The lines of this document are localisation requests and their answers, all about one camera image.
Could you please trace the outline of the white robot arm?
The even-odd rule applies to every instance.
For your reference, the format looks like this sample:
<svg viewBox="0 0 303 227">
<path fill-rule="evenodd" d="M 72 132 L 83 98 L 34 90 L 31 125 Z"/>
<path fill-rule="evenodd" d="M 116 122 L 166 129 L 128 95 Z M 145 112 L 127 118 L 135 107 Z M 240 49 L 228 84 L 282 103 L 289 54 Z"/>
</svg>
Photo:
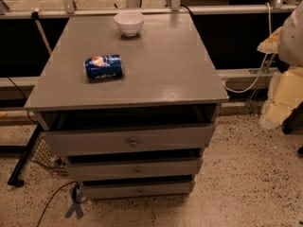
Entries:
<svg viewBox="0 0 303 227">
<path fill-rule="evenodd" d="M 262 110 L 260 125 L 265 129 L 280 126 L 303 102 L 303 2 L 266 40 L 257 51 L 277 54 L 290 65 L 282 74 L 274 74 L 268 99 Z"/>
</svg>

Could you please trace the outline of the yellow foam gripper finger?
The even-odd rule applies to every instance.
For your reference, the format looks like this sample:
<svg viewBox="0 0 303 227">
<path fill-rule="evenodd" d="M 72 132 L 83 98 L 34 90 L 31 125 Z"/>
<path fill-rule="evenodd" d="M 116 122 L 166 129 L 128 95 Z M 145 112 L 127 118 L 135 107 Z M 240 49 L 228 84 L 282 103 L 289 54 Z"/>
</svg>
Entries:
<svg viewBox="0 0 303 227">
<path fill-rule="evenodd" d="M 268 130 L 281 126 L 302 102 L 303 68 L 291 66 L 284 73 L 274 73 L 259 124 Z"/>
<path fill-rule="evenodd" d="M 277 54 L 282 27 L 277 28 L 267 39 L 261 42 L 257 51 L 264 54 Z"/>
</svg>

